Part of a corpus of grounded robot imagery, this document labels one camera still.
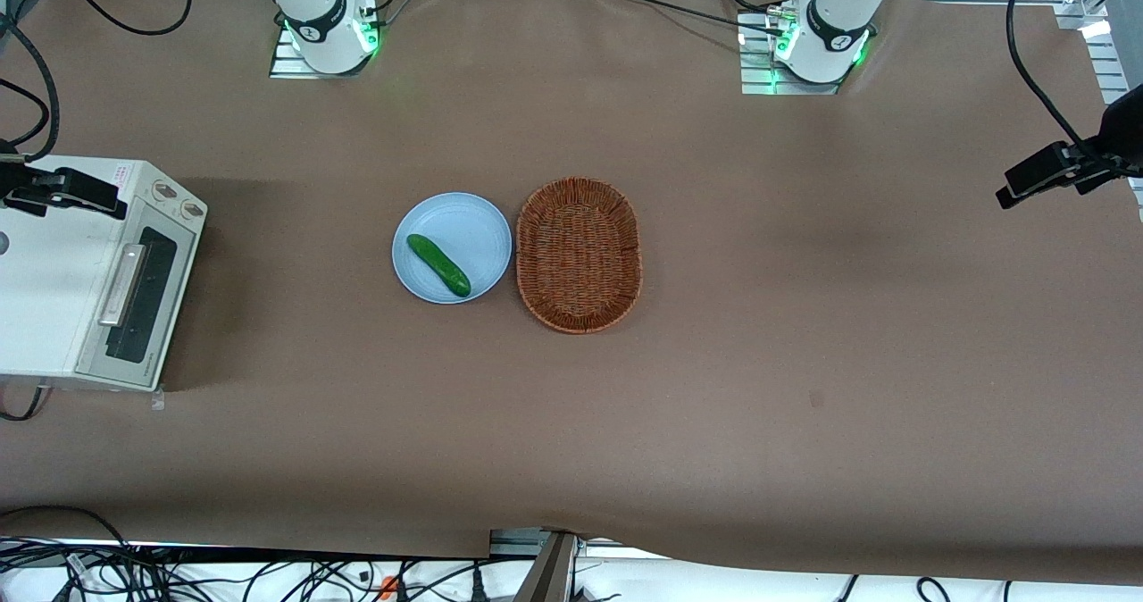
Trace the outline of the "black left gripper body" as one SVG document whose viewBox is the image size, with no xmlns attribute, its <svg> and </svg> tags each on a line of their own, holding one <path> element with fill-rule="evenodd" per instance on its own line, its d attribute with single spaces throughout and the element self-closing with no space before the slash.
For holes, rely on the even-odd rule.
<svg viewBox="0 0 1143 602">
<path fill-rule="evenodd" d="M 1100 130 L 1078 143 L 1079 178 L 1072 184 L 1079 195 L 1087 195 L 1110 180 L 1140 179 L 1142 176 L 1142 86 L 1114 101 L 1104 110 Z"/>
</svg>

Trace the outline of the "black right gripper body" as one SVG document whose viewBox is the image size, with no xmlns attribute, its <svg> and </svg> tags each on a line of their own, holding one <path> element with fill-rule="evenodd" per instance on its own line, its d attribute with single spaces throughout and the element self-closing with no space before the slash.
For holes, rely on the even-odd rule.
<svg viewBox="0 0 1143 602">
<path fill-rule="evenodd" d="M 25 163 L 1 163 L 1 202 L 3 208 L 45 218 L 54 204 L 53 184 L 56 174 Z"/>
</svg>

